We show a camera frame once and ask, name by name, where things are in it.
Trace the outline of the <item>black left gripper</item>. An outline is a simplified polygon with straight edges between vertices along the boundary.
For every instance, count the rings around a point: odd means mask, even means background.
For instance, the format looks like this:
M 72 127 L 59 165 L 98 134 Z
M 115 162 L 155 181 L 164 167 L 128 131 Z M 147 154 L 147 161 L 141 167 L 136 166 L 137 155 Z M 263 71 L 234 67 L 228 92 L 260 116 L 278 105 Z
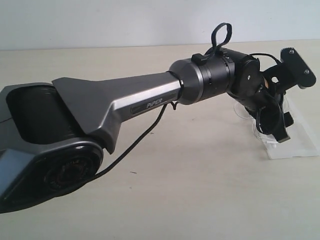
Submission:
M 286 128 L 294 124 L 291 113 L 283 112 L 283 95 L 276 93 L 276 83 L 236 83 L 234 98 L 241 103 L 260 133 L 271 133 L 278 143 L 290 140 Z

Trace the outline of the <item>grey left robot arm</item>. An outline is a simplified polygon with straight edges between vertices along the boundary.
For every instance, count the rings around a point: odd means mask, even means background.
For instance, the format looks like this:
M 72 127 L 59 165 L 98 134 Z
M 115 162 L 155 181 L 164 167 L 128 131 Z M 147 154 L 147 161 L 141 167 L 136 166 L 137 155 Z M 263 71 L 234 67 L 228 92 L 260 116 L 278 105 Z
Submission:
M 286 91 L 303 65 L 292 48 L 266 70 L 256 54 L 227 48 L 174 62 L 168 71 L 100 81 L 62 77 L 0 92 L 0 211 L 15 212 L 70 194 L 106 173 L 121 124 L 157 107 L 228 94 L 278 142 L 293 124 Z

